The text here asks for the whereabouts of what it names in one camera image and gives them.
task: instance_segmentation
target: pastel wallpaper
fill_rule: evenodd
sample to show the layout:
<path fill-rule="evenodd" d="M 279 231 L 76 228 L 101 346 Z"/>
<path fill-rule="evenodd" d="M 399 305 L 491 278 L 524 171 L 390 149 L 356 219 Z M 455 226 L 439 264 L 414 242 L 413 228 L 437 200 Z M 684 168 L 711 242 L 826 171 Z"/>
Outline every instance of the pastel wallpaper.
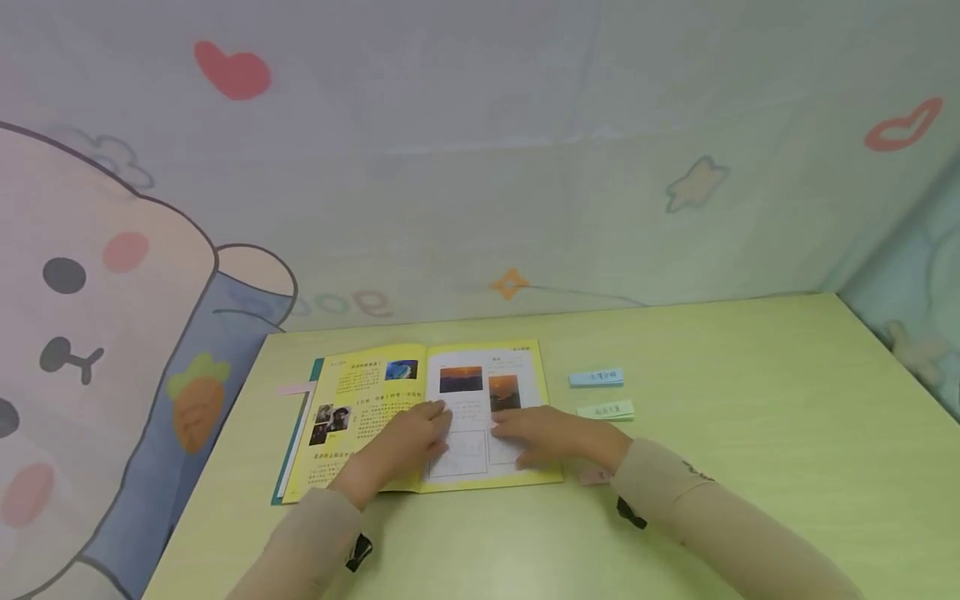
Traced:
<path fill-rule="evenodd" d="M 137 600 L 283 329 L 841 292 L 960 415 L 957 22 L 3 3 L 0 600 Z"/>

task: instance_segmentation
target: pink cheek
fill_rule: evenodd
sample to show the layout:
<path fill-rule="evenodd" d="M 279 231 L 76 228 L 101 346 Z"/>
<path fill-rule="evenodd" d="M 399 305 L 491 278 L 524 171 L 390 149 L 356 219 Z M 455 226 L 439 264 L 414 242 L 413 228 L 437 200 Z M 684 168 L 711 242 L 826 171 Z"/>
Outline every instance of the pink cheek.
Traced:
<path fill-rule="evenodd" d="M 143 233 L 117 233 L 104 246 L 104 266 L 111 273 L 128 273 L 140 266 L 149 249 L 150 240 Z"/>
<path fill-rule="evenodd" d="M 53 490 L 53 467 L 33 463 L 23 468 L 7 486 L 0 503 L 0 518 L 13 529 L 23 529 L 47 508 Z"/>

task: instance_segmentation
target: pink paper strip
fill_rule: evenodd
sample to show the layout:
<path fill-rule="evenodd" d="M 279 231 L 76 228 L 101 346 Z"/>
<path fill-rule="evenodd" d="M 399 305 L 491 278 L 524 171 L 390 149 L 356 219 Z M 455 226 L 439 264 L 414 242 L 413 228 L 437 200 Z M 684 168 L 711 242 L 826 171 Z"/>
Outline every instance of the pink paper strip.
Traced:
<path fill-rule="evenodd" d="M 314 386 L 317 385 L 316 381 L 307 381 L 305 383 L 294 383 L 291 385 L 281 385 L 276 388 L 277 396 L 292 396 L 293 394 L 306 394 L 307 392 L 312 392 Z"/>

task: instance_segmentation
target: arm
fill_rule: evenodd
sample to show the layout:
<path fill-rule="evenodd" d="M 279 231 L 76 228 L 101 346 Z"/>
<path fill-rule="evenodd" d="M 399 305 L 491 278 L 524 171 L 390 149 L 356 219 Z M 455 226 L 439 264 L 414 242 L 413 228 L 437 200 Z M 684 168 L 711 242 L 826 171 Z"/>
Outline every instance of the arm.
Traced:
<path fill-rule="evenodd" d="M 637 516 L 689 548 L 744 598 L 863 597 L 816 548 L 667 448 L 634 440 L 614 470 L 613 487 Z"/>
<path fill-rule="evenodd" d="M 605 468 L 634 513 L 686 546 L 746 600 L 863 596 L 827 557 L 760 509 L 649 440 L 548 406 L 493 415 L 494 436 L 528 449 L 519 467 L 566 457 Z"/>
<path fill-rule="evenodd" d="M 287 513 L 227 600 L 320 597 L 347 561 L 367 504 L 390 481 L 443 454 L 452 419 L 439 401 L 395 415 L 326 490 L 310 490 Z"/>
<path fill-rule="evenodd" d="M 313 600 L 360 534 L 360 511 L 335 490 L 310 490 L 280 521 L 227 600 Z"/>

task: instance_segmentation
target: black cuff pattern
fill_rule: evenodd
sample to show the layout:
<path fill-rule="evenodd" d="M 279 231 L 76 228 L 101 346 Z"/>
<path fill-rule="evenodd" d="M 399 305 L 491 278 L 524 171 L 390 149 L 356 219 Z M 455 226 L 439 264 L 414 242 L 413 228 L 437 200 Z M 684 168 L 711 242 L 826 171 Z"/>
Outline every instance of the black cuff pattern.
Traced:
<path fill-rule="evenodd" d="M 647 521 L 634 514 L 634 509 L 630 508 L 627 501 L 623 498 L 616 499 L 616 511 L 620 516 L 634 524 L 637 529 L 646 529 Z"/>
<path fill-rule="evenodd" d="M 357 542 L 353 545 L 350 557 L 347 559 L 347 568 L 350 572 L 356 573 L 360 564 L 364 562 L 370 554 L 373 553 L 373 542 L 367 536 L 360 534 L 357 536 Z"/>

